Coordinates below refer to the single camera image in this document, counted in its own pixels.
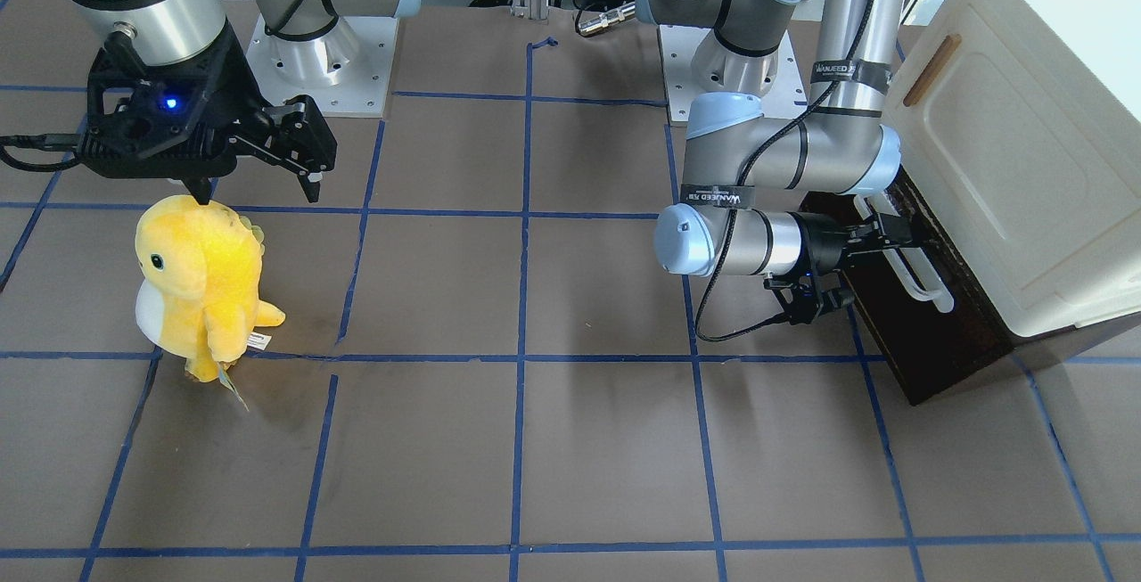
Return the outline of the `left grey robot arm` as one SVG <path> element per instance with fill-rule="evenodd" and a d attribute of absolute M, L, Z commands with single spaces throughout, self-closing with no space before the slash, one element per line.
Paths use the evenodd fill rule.
<path fill-rule="evenodd" d="M 653 250 L 675 275 L 785 275 L 804 264 L 808 218 L 767 213 L 766 189 L 868 195 L 895 180 L 899 135 L 882 123 L 904 0 L 825 0 L 808 106 L 772 116 L 759 76 L 801 0 L 636 0 L 636 17 L 709 30 L 690 104 L 679 201 L 659 213 Z"/>

